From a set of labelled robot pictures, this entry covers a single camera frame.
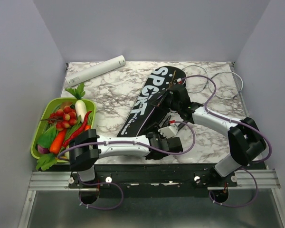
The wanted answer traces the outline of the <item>black sport racket bag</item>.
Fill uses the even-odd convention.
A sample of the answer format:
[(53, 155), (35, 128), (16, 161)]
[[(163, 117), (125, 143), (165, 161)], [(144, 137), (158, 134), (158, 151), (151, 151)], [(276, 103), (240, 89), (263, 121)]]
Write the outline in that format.
[(166, 89), (186, 76), (185, 72), (174, 66), (163, 66), (151, 72), (131, 108), (117, 137), (135, 137), (147, 134), (160, 123), (168, 111), (157, 107)]

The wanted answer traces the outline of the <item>black-handled badminton racket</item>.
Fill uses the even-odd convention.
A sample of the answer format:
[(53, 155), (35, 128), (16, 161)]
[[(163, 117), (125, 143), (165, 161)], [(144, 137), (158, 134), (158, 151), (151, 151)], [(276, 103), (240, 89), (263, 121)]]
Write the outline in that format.
[(231, 71), (216, 73), (210, 78), (216, 85), (215, 96), (220, 99), (234, 99), (243, 89), (242, 78)]
[[(196, 64), (185, 66), (182, 69), (186, 76), (192, 76), (192, 75), (203, 75), (205, 77), (209, 77), (207, 70)], [(208, 80), (203, 77), (191, 77), (189, 79), (186, 79), (186, 88), (189, 93), (195, 94), (200, 93), (203, 91), (208, 83)]]

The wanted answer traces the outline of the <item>white shuttlecock tube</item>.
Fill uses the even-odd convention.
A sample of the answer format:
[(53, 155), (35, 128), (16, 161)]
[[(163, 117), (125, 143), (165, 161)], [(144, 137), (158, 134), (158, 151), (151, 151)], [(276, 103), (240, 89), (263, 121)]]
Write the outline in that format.
[(117, 68), (123, 67), (126, 60), (123, 55), (101, 62), (95, 66), (81, 70), (69, 76), (66, 76), (66, 83), (69, 87), (76, 86), (82, 82), (108, 73)]

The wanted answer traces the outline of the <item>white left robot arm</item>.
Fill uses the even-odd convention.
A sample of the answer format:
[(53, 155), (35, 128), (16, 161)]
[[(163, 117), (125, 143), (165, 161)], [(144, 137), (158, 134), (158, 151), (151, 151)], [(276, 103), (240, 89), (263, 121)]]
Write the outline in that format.
[(80, 183), (90, 188), (95, 184), (94, 164), (97, 160), (114, 156), (135, 156), (147, 160), (160, 160), (172, 153), (183, 152), (179, 137), (164, 138), (151, 132), (136, 137), (105, 137), (87, 130), (69, 143), (69, 167), (79, 173)]

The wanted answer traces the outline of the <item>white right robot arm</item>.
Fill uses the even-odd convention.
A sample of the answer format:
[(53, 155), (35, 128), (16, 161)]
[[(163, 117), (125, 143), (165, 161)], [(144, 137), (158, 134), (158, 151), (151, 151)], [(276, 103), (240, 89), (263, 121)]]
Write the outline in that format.
[(266, 149), (265, 138), (253, 119), (233, 119), (211, 111), (205, 104), (192, 102), (184, 85), (174, 84), (160, 92), (157, 99), (158, 107), (176, 111), (182, 120), (205, 126), (228, 138), (229, 154), (209, 174), (214, 186), (220, 186), (230, 173), (249, 165)]

